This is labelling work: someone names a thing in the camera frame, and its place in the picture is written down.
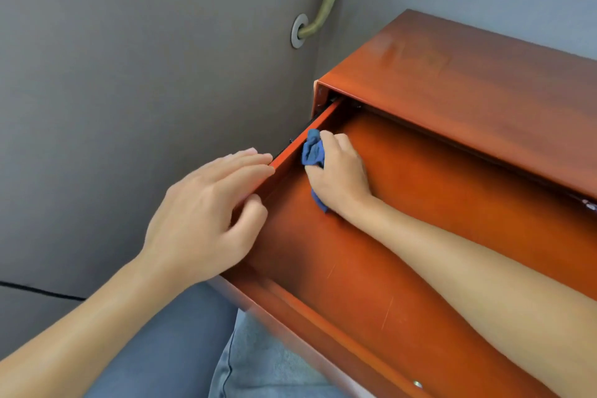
blue towel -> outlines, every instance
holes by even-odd
[[[319,137],[319,130],[317,129],[310,129],[307,133],[307,141],[303,145],[303,156],[302,162],[303,165],[317,165],[319,167],[324,166],[325,161],[325,152],[324,152],[324,144],[321,142],[321,138]],[[319,206],[324,212],[327,212],[328,207],[324,205],[324,202],[317,197],[317,194],[311,189],[311,195]]]

black cable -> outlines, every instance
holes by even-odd
[[[85,298],[80,298],[79,296],[70,296],[68,294],[53,293],[52,291],[46,291],[45,289],[34,288],[33,286],[27,285],[17,285],[16,283],[10,283],[9,281],[0,280],[0,286],[3,286],[5,288],[20,289],[21,291],[29,291],[32,293],[41,294],[43,296],[50,296],[53,298],[69,299],[71,301],[83,302],[85,300]]]

scratch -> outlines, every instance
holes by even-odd
[[[329,279],[330,276],[332,275],[332,272],[334,272],[334,269],[336,268],[336,265],[332,266],[332,270],[330,271],[330,273],[328,274],[328,276],[325,278],[325,280]]]
[[[390,314],[390,309],[392,308],[392,304],[393,303],[394,303],[394,296],[392,296],[392,300],[390,301],[390,305],[388,305],[388,307],[387,307],[386,317],[383,319],[382,330],[383,330],[383,327],[386,325],[387,316]]]

drawer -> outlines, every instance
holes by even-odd
[[[336,383],[378,397],[553,397],[489,345],[390,250],[312,200],[307,130],[345,132],[373,193],[597,299],[594,213],[565,194],[350,98],[274,161],[269,217],[213,284]],[[414,381],[423,385],[418,388]]]

reddish-brown wooden furniture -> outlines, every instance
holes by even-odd
[[[597,299],[597,214],[582,202],[597,197],[596,89],[597,62],[407,11],[316,82],[309,128],[346,132],[400,211]],[[355,395],[555,396],[317,208],[305,138],[258,190],[269,218],[253,250],[213,285]]]

